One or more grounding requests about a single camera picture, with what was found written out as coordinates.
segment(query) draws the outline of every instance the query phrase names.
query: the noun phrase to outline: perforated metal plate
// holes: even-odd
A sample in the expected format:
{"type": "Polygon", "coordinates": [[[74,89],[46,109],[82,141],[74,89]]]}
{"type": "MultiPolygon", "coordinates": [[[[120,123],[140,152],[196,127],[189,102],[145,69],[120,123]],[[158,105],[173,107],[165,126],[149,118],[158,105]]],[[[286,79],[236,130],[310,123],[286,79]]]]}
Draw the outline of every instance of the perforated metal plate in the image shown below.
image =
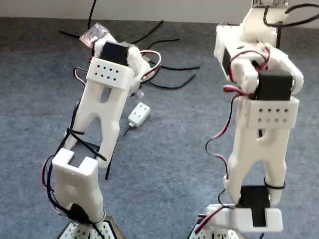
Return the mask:
{"type": "MultiPolygon", "coordinates": [[[[103,222],[98,228],[104,235],[105,239],[117,239],[113,229],[108,221],[103,222]]],[[[98,233],[89,227],[79,227],[73,223],[70,223],[65,227],[64,231],[57,239],[101,239],[98,233]]]]}
{"type": "Polygon", "coordinates": [[[241,239],[237,236],[237,234],[228,230],[227,233],[221,233],[218,231],[212,231],[210,228],[203,228],[197,235],[195,234],[195,230],[199,225],[196,225],[189,235],[188,239],[241,239]]]}

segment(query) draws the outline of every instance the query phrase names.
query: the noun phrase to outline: gray carpet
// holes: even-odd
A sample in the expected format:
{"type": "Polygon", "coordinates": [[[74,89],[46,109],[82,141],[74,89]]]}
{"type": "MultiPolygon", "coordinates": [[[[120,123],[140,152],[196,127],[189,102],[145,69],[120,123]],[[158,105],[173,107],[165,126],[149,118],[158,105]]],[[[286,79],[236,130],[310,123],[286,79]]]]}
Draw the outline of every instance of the gray carpet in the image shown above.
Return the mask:
{"type": "MultiPolygon", "coordinates": [[[[155,22],[100,21],[118,41],[131,42],[155,22]]],[[[67,220],[53,211],[40,183],[42,162],[58,146],[83,88],[72,76],[86,68],[90,50],[58,33],[81,33],[86,21],[0,18],[0,238],[53,239],[67,220]]],[[[109,181],[100,171],[106,212],[128,239],[185,239],[197,213],[217,202],[223,164],[205,153],[204,144],[225,124],[231,94],[222,92],[222,71],[213,57],[215,26],[164,23],[143,49],[159,39],[167,65],[200,64],[197,77],[179,91],[144,87],[143,102],[152,109],[148,120],[128,133],[114,155],[109,181]]],[[[287,187],[279,208],[284,231],[266,239],[317,238],[319,213],[318,119],[319,30],[287,29],[283,50],[305,75],[297,127],[287,152],[287,187]]],[[[175,86],[194,72],[162,70],[155,83],[175,86]]],[[[121,130],[138,99],[128,100],[121,130]]],[[[214,144],[229,156],[234,121],[214,144]]],[[[97,122],[86,140],[99,143],[97,122]]],[[[262,164],[245,183],[262,184],[262,164]]]]}

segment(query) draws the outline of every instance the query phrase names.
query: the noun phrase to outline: white electrical plug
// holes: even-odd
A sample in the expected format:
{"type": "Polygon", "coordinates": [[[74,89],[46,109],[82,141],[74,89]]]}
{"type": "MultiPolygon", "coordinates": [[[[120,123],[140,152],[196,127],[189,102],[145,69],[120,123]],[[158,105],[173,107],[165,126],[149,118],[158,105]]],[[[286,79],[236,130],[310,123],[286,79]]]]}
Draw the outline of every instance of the white electrical plug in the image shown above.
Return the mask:
{"type": "Polygon", "coordinates": [[[132,113],[129,115],[129,125],[139,127],[151,113],[151,108],[139,102],[132,113]]]}

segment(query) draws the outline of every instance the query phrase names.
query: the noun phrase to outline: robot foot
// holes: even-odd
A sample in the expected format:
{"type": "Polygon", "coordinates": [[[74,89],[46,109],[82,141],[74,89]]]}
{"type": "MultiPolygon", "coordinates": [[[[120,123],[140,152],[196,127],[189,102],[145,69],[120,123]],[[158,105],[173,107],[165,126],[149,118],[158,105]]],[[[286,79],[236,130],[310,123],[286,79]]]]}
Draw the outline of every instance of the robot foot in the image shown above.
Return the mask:
{"type": "MultiPolygon", "coordinates": [[[[119,228],[111,217],[106,217],[99,224],[98,229],[105,239],[125,239],[119,228]]],[[[92,227],[69,223],[57,237],[57,239],[94,239],[100,238],[99,234],[92,227]]]]}
{"type": "Polygon", "coordinates": [[[203,219],[199,219],[190,232],[187,239],[243,239],[236,232],[232,230],[216,229],[213,230],[211,227],[204,227],[198,234],[195,233],[203,219]]]}

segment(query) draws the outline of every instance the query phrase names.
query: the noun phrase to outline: white wall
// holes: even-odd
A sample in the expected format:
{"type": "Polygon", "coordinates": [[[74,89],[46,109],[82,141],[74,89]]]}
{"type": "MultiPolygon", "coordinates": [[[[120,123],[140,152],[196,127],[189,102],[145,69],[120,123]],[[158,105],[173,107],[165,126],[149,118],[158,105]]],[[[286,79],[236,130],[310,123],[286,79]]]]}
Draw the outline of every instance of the white wall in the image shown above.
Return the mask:
{"type": "MultiPolygon", "coordinates": [[[[305,1],[307,0],[291,0],[291,4],[305,1]]],[[[86,19],[92,2],[93,0],[0,0],[0,16],[86,19]]],[[[250,5],[251,0],[98,0],[93,18],[239,23],[250,5]]],[[[315,9],[300,10],[294,13],[291,20],[314,13],[315,9]]],[[[319,20],[308,26],[319,28],[319,20]]]]}

